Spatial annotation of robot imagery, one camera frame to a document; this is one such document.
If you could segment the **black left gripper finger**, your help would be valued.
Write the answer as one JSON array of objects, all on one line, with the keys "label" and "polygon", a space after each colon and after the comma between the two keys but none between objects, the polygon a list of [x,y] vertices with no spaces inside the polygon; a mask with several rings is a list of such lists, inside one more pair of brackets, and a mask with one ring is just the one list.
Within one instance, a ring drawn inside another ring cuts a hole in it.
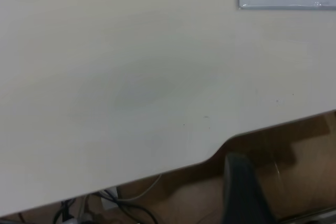
[{"label": "black left gripper finger", "polygon": [[237,153],[225,158],[222,223],[276,223],[252,163]]}]

